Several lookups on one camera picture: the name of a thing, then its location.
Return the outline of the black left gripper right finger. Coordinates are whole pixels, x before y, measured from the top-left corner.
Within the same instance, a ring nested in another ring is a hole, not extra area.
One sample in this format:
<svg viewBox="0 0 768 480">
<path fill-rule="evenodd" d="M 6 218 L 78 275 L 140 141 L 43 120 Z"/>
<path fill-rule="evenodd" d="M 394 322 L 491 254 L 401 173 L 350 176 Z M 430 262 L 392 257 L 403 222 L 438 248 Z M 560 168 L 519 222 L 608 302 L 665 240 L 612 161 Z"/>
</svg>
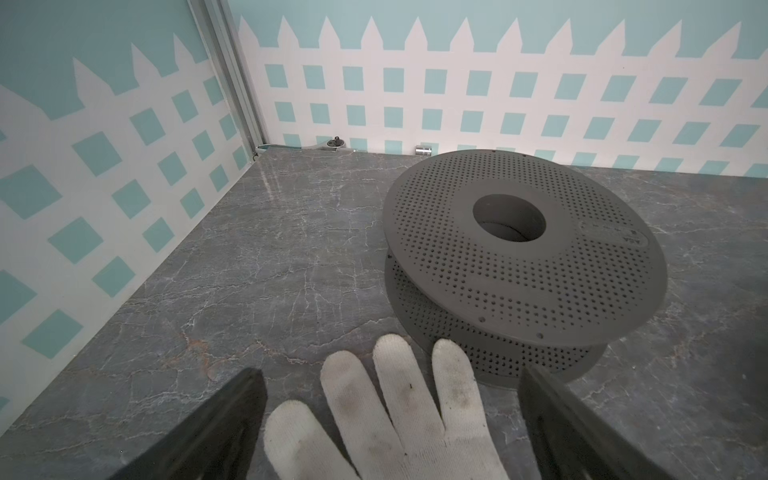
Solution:
<svg viewBox="0 0 768 480">
<path fill-rule="evenodd" d="M 545 369 L 523 370 L 518 400 L 543 479 L 672 477 Z"/>
</svg>

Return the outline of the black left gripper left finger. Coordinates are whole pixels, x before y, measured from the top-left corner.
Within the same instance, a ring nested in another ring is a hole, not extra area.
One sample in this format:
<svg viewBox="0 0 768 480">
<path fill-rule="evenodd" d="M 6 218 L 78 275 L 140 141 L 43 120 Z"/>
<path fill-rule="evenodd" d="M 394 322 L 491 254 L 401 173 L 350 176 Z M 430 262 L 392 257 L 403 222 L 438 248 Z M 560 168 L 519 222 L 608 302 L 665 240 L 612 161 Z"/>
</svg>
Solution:
<svg viewBox="0 0 768 480">
<path fill-rule="evenodd" d="M 267 403 L 261 371 L 245 368 L 114 479 L 244 479 Z"/>
</svg>

